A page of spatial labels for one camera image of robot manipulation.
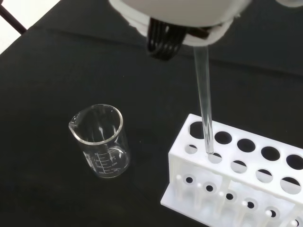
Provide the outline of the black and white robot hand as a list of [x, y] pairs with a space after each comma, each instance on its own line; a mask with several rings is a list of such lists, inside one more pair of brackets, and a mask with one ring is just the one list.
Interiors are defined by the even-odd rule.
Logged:
[[249, 0], [111, 0], [110, 5], [146, 38], [147, 53], [169, 61], [181, 46], [220, 40]]

